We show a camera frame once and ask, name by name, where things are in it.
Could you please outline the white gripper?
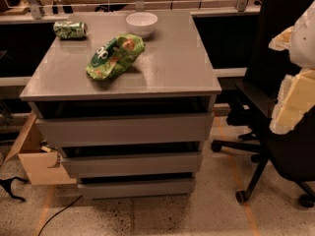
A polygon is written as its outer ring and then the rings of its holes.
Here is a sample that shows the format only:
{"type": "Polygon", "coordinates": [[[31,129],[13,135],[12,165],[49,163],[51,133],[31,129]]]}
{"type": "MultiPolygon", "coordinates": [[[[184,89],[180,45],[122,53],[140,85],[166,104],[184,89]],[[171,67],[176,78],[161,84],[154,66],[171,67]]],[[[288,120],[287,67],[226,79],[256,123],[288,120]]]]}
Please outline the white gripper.
{"type": "Polygon", "coordinates": [[[278,103],[272,113],[270,130],[287,134],[315,105],[315,70],[302,69],[297,75],[286,75],[278,93],[278,103]]]}

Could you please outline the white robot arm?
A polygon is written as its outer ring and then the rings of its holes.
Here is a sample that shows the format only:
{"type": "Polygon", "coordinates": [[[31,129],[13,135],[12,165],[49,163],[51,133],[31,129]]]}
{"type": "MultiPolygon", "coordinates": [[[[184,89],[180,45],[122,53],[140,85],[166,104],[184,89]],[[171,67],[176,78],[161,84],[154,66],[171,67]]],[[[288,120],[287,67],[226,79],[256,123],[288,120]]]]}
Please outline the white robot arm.
{"type": "Polygon", "coordinates": [[[292,27],[274,37],[269,47],[287,49],[289,61],[301,68],[295,76],[284,76],[273,109],[270,130],[284,135],[315,105],[315,1],[292,27]]]}

